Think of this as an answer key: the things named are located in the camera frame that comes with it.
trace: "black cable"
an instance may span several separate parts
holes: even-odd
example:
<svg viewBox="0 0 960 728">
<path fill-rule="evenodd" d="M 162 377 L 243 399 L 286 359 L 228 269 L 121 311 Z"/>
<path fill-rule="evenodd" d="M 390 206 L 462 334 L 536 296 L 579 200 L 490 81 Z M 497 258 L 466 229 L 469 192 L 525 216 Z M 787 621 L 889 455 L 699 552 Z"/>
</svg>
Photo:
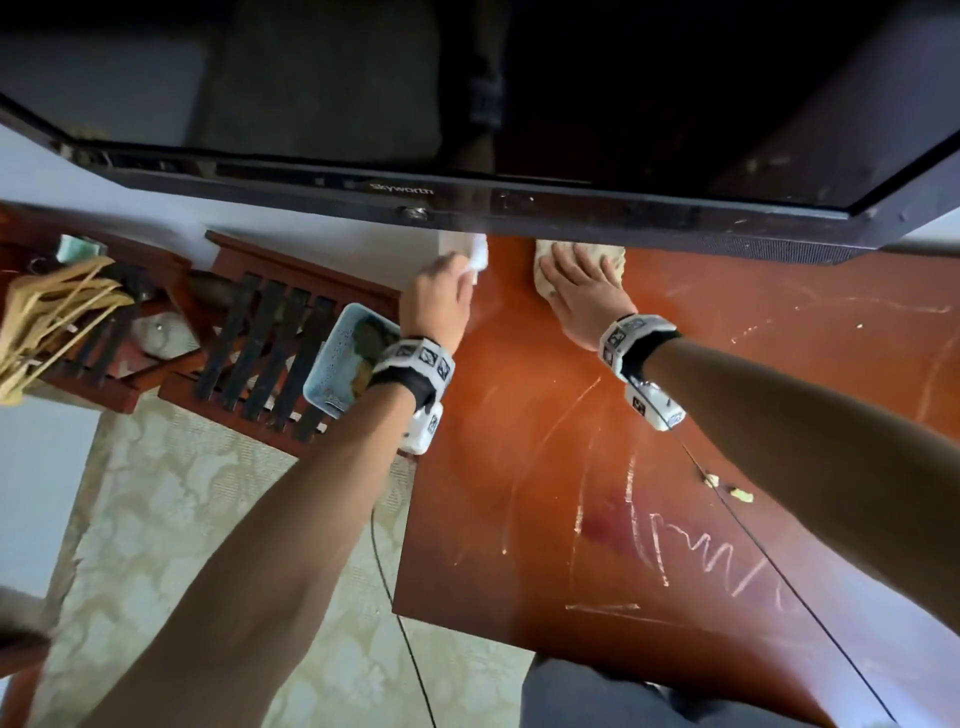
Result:
<svg viewBox="0 0 960 728">
<path fill-rule="evenodd" d="M 679 434 L 678 432 L 676 432 L 676 431 L 674 430 L 673 427 L 670 426 L 670 423 L 666 421 L 666 419 L 663 417 L 663 415 L 662 415 L 662 414 L 660 413 L 660 411 L 657 409 L 657 406 L 656 406 L 655 404 L 653 404 L 648 398 L 646 398 L 646 397 L 643 397 L 643 398 L 644 398 L 645 400 L 647 400 L 647 404 L 649 404 L 651 407 L 653 407 L 654 412 L 657 413 L 657 416 L 663 421 L 663 423 L 666 425 L 666 428 L 667 428 L 668 430 L 670 430 L 670 433 L 671 433 L 675 438 L 677 438 L 677 442 L 680 443 L 680 447 L 684 449 L 684 452 L 686 453 L 686 456 L 687 456 L 688 458 L 690 458 L 690 462 L 693 463 L 694 467 L 700 472 L 700 477 L 701 477 L 701 479 L 706 482 L 706 481 L 707 481 L 707 471 L 705 471 L 705 470 L 703 469 L 703 466 L 701 466 L 700 463 L 697 462 L 697 459 L 693 456 L 693 453 L 690 452 L 690 450 L 687 448 L 686 443 L 684 442 L 683 438 L 680 436 L 680 434 Z M 890 719 L 893 720 L 893 721 L 896 723 L 897 720 L 894 718 L 894 715 L 890 712 L 890 709 L 887 708 L 886 703 L 884 703 L 883 700 L 880 699 L 880 696 L 877 694 L 876 690 L 874 690 L 874 686 L 872 686 L 872 685 L 870 684 L 870 682 L 869 682 L 869 681 L 867 680 L 867 678 L 864 676 L 863 672 L 860 671 L 860 668 L 856 666 L 856 663 L 853 661 L 853 658 L 852 658 L 850 655 L 847 654 L 847 650 L 845 650 L 842 646 L 840 646 L 840 643 L 837 641 L 837 639 L 836 639 L 835 637 L 833 637 L 833 635 L 832 635 L 832 634 L 830 633 L 830 631 L 827 629 L 827 626 L 826 626 L 825 624 L 823 624 L 823 622 L 820 620 L 819 617 L 817 617 L 816 613 L 810 608 L 810 605 L 806 603 L 806 600 L 805 600 L 802 596 L 800 596 L 800 592 L 798 592 L 796 589 L 794 589 L 793 584 L 790 583 L 790 580 L 786 578 L 786 575 L 780 570 L 780 567 L 777 566 L 777 562 L 775 562 L 773 559 L 770 558 L 770 554 L 768 554 L 767 551 L 766 551 L 766 549 L 765 549 L 763 546 L 760 545 L 760 541 L 754 536 L 753 533 L 750 532 L 750 529 L 747 528 L 746 525 L 744 525 L 743 521 L 741 521 L 741 520 L 736 516 L 736 513 L 735 513 L 735 512 L 733 511 L 733 509 L 730 507 L 730 504 L 727 503 L 727 500 L 726 500 L 723 496 L 720 495 L 720 492 L 719 492 L 720 489 L 719 489 L 719 488 L 710 488 L 710 489 L 714 492 L 714 494 L 717 496 L 717 498 L 719 498 L 720 502 L 723 503 L 723 507 L 727 509 L 727 513 L 729 513 L 729 514 L 733 517 L 733 520 L 736 522 L 736 524 L 737 524 L 738 526 L 740 526 L 740 529 L 741 529 L 745 534 L 747 534 L 747 538 L 749 538 L 751 541 L 754 542 L 754 546 L 756 546 L 756 547 L 759 549 L 760 553 L 763 554 L 763 557 L 764 557 L 767 561 L 770 562 L 770 566 L 773 567 L 774 571 L 777 573 L 777 576 L 779 576 L 780 579 L 782 579 L 783 583 L 786 584 L 787 589 L 789 589 L 790 592 L 793 594 L 793 596 L 795 596 L 795 597 L 797 598 L 797 601 L 799 601 L 799 602 L 803 605 L 803 607 L 804 607 L 804 609 L 806 609 L 807 613 L 810 614 L 811 617 L 813 617 L 813 620 L 814 620 L 815 622 L 817 622 L 817 625 L 824 631 L 824 634 L 827 635 L 827 637 L 829 638 L 829 640 L 833 643 L 833 646 L 836 647 L 838 650 L 840 650 L 840 654 L 844 656 L 844 658 L 845 658 L 845 659 L 847 660 L 847 662 L 850 664 L 850 667 L 853 668 L 853 671 L 857 674 L 857 677 L 859 677 L 860 680 L 863 681 L 863 684 L 867 686 L 867 690 L 869 690 L 869 691 L 871 692 L 871 694 L 874 696 L 874 698 L 876 698 L 876 702 L 878 702 L 878 703 L 880 704 L 880 707 L 883 708 L 883 710 L 884 710 L 884 711 L 886 712 L 886 714 L 890 717 Z"/>
<path fill-rule="evenodd" d="M 380 554 L 376 550 L 376 535 L 373 533 L 373 514 L 376 513 L 376 506 L 370 512 L 370 540 L 373 543 L 373 558 L 376 559 L 376 570 L 380 572 L 380 581 L 383 584 L 383 591 L 387 593 L 390 600 L 390 608 L 394 608 L 394 596 L 390 594 L 390 587 L 387 586 L 387 577 L 383 573 L 383 565 L 380 563 Z M 420 667 L 417 665 L 417 658 L 414 657 L 414 648 L 410 646 L 410 640 L 407 638 L 407 631 L 403 628 L 403 620 L 400 615 L 394 615 L 396 623 L 400 627 L 400 634 L 403 635 L 403 641 L 407 643 L 407 652 L 410 653 L 410 662 L 414 664 L 414 672 L 417 674 L 417 682 L 420 683 L 420 692 L 423 694 L 423 702 L 426 703 L 426 712 L 430 714 L 430 725 L 437 728 L 437 721 L 433 717 L 433 708 L 430 707 L 430 698 L 426 694 L 426 687 L 423 686 L 423 678 L 420 676 Z"/>
</svg>

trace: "beige floor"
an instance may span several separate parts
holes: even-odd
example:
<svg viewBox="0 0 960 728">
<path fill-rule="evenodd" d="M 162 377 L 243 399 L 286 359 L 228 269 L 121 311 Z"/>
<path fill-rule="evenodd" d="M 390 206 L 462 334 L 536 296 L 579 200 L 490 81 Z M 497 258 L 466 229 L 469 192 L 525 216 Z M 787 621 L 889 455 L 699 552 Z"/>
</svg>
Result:
<svg viewBox="0 0 960 728">
<path fill-rule="evenodd" d="M 31 725 L 72 726 L 162 625 L 204 560 L 292 459 L 154 396 L 101 427 L 84 482 L 96 502 L 62 604 Z M 393 585 L 414 466 L 397 459 L 376 533 Z M 408 620 L 441 726 L 516 726 L 529 652 Z M 369 532 L 268 726 L 428 725 Z"/>
</svg>

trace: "human arm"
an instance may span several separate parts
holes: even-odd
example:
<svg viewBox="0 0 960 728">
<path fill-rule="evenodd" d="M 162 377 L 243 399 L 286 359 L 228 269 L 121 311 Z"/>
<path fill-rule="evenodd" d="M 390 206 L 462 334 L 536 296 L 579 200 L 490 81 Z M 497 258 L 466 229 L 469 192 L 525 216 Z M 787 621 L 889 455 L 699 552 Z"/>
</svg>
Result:
<svg viewBox="0 0 960 728">
<path fill-rule="evenodd" d="M 441 258 L 400 302 L 404 336 L 449 352 L 472 286 L 462 255 Z M 414 396 L 373 386 L 227 536 L 154 641 L 85 726 L 260 725 L 320 628 L 380 495 Z"/>
<path fill-rule="evenodd" d="M 582 253 L 555 257 L 541 263 L 558 289 L 552 305 L 568 335 L 596 350 L 606 328 L 636 308 L 611 282 L 609 266 L 605 272 Z M 643 375 L 807 530 L 960 633 L 952 589 L 960 563 L 960 449 L 950 440 L 686 339 L 655 349 Z"/>
</svg>

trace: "television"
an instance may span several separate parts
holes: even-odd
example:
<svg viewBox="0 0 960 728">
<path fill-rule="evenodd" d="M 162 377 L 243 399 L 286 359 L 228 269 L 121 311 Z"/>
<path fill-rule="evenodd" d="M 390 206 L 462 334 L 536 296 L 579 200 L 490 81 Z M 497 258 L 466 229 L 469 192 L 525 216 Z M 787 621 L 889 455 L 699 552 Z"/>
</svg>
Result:
<svg viewBox="0 0 960 728">
<path fill-rule="evenodd" d="M 960 206 L 960 8 L 5 8 L 0 121 L 128 187 L 838 263 Z"/>
</svg>

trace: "small debris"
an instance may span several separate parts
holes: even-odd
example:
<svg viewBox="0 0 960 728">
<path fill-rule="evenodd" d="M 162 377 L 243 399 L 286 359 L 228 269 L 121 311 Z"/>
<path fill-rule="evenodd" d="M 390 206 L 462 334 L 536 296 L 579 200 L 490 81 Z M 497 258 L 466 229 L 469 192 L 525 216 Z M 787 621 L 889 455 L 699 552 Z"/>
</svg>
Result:
<svg viewBox="0 0 960 728">
<path fill-rule="evenodd" d="M 746 491 L 741 491 L 739 488 L 730 488 L 730 495 L 735 497 L 737 500 L 742 500 L 744 503 L 753 503 L 754 494 L 747 493 Z"/>
</svg>

